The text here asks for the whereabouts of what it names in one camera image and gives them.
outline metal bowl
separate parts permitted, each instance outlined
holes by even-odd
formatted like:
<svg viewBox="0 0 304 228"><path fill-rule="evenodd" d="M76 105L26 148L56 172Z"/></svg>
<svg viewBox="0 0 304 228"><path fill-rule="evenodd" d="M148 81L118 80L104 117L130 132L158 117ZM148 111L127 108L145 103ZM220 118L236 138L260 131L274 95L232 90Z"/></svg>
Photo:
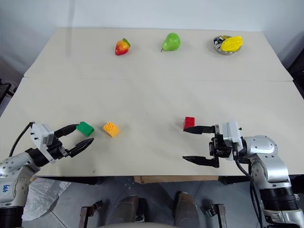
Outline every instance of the metal bowl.
<svg viewBox="0 0 304 228"><path fill-rule="evenodd" d="M216 49L217 52L219 52L222 55L232 55L234 53L237 53L241 47L239 47L238 50L236 51L223 51L220 49L220 46L222 45L222 43L224 42L225 39L230 38L231 36L226 36L226 35L220 35L214 38L213 40L213 46Z"/></svg>

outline red lego brick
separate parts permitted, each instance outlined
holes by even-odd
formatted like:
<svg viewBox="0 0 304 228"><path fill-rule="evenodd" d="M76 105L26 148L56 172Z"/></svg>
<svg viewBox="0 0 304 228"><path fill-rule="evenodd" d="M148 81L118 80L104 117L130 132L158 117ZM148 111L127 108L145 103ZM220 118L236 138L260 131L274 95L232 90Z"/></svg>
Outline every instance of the red lego brick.
<svg viewBox="0 0 304 228"><path fill-rule="evenodd" d="M184 129L188 127L194 127L195 126L195 118L194 117L185 117L184 121Z"/></svg>

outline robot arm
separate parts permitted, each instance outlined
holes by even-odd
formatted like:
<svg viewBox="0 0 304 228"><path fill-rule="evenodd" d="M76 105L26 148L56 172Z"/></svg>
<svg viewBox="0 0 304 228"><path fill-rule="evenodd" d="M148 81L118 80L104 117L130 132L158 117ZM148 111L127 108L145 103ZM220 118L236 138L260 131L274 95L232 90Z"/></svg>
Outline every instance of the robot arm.
<svg viewBox="0 0 304 228"><path fill-rule="evenodd" d="M278 156L277 144L263 135L243 138L240 130L237 122L224 123L223 134L220 134L218 125L187 128L184 131L189 133L215 134L209 143L210 155L213 158L199 156L183 158L198 165L216 168L219 167L219 157L235 160L238 166L239 163L248 163L251 170L249 178L260 191L266 221L279 224L280 227L304 228L304 214L296 203L288 169Z"/></svg>
<svg viewBox="0 0 304 228"><path fill-rule="evenodd" d="M93 138L78 143L67 150L59 137L76 129L77 124L69 125L56 132L46 125L33 123L31 139L37 146L0 162L0 224L4 228L21 227L23 208L27 201L30 178L47 163L55 163L63 157L74 157L87 148Z"/></svg>
<svg viewBox="0 0 304 228"><path fill-rule="evenodd" d="M262 135L244 139L244 157L251 161L251 174L260 191L266 221L304 228L304 215L296 203L288 169L278 156L276 143Z"/></svg>

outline plastic bag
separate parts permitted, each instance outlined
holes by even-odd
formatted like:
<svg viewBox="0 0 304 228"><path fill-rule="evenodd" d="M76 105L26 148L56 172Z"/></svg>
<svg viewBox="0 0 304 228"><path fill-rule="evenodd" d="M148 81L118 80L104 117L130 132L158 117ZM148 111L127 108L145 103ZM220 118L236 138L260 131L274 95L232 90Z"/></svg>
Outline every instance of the plastic bag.
<svg viewBox="0 0 304 228"><path fill-rule="evenodd" d="M42 216L67 189L70 182L37 178L29 185L28 200L22 219L31 221Z"/></svg>

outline toy strawberry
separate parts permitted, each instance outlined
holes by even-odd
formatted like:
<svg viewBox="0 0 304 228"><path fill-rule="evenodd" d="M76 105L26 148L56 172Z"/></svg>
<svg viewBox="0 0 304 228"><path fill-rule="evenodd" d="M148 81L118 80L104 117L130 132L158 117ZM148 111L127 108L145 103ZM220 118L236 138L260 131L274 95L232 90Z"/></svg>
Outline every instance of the toy strawberry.
<svg viewBox="0 0 304 228"><path fill-rule="evenodd" d="M123 40L119 40L116 44L115 54L123 55L129 51L131 44L127 41L127 39L123 38Z"/></svg>

